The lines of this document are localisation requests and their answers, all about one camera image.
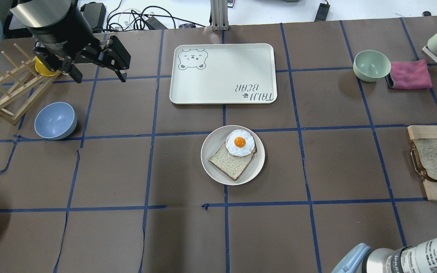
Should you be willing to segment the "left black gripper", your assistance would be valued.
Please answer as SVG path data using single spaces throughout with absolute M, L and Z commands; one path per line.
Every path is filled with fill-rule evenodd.
M 44 27 L 34 27 L 39 44 L 33 52 L 49 71 L 68 73 L 81 83 L 83 75 L 75 64 L 92 63 L 114 71 L 121 82 L 127 81 L 131 55 L 115 35 L 101 41 L 77 8 L 69 8 L 63 18 Z

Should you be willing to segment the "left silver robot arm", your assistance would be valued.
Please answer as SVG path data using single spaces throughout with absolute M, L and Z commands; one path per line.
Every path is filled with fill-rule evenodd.
M 7 15 L 16 16 L 38 40 L 35 56 L 50 71 L 60 71 L 80 83 L 75 64 L 92 63 L 127 79 L 131 55 L 118 37 L 95 38 L 76 0 L 0 0 L 0 41 Z

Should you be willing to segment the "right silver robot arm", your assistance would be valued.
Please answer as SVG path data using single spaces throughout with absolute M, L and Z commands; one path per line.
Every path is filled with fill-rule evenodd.
M 423 179 L 437 182 L 437 139 L 411 140 L 411 157 Z M 333 269 L 335 273 L 437 273 L 437 237 L 398 250 L 354 247 Z

